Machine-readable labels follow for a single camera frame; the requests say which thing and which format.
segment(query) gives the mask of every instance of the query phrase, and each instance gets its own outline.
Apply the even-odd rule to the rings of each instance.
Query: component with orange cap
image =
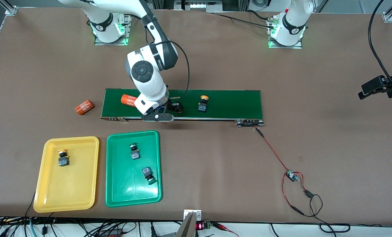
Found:
[[[199,112],[206,113],[206,109],[208,108],[208,99],[209,97],[202,95],[200,96],[202,99],[199,103]]]
[[[81,103],[79,106],[75,108],[76,112],[79,115],[83,115],[84,113],[88,112],[91,110],[93,107],[95,107],[92,102],[88,99],[85,102]]]
[[[70,161],[68,160],[68,156],[67,156],[67,150],[65,149],[61,149],[58,150],[59,153],[59,166],[66,166],[70,164]]]
[[[129,105],[129,106],[133,106],[136,107],[134,105],[134,102],[136,101],[137,97],[128,95],[128,94],[124,94],[121,96],[121,103],[125,104],[125,105]]]

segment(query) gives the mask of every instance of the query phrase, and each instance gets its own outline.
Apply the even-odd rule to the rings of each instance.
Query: yellow tray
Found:
[[[66,149],[70,164],[59,166],[57,150]],[[99,140],[54,138],[45,143],[34,201],[38,213],[85,210],[95,202]]]

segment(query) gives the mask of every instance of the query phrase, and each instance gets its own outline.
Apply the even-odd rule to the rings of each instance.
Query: brown table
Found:
[[[302,50],[268,49],[265,29],[203,12],[156,11],[170,39],[190,58],[190,89],[262,90],[263,133],[286,165],[324,201],[331,223],[392,224],[392,99],[364,101],[364,82],[382,74],[367,43],[370,15],[313,14]],[[261,23],[249,13],[234,17]],[[168,125],[100,120],[104,89],[134,88],[126,54],[143,45],[132,26],[129,46],[94,46],[80,9],[19,9],[0,33],[0,215],[22,216],[35,191],[42,148],[50,138],[97,136],[97,194],[89,210],[54,216],[179,220],[184,209],[235,222],[317,222],[300,216],[280,190],[284,173],[252,128],[230,122]],[[392,24],[376,17],[375,47],[392,73]],[[162,73],[186,85],[184,56]],[[79,116],[90,99],[96,108]],[[155,129],[160,134],[163,198],[108,208],[104,203],[106,138]],[[289,200],[308,212],[299,183]],[[30,211],[31,216],[45,216]]]

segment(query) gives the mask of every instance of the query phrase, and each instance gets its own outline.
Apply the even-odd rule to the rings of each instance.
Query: orange can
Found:
[[[128,94],[124,94],[121,96],[121,103],[125,104],[125,105],[129,105],[129,106],[133,106],[136,107],[134,105],[134,102],[136,101],[137,97],[128,95]]]
[[[81,103],[78,105],[75,110],[79,115],[83,115],[84,113],[88,112],[91,110],[93,107],[95,107],[92,102],[88,99],[85,102]]]

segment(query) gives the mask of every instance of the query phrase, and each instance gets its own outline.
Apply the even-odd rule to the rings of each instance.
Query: teal cable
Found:
[[[34,235],[34,237],[38,237],[37,233],[35,233],[34,227],[32,225],[32,219],[29,220],[29,226],[31,227],[32,234]]]

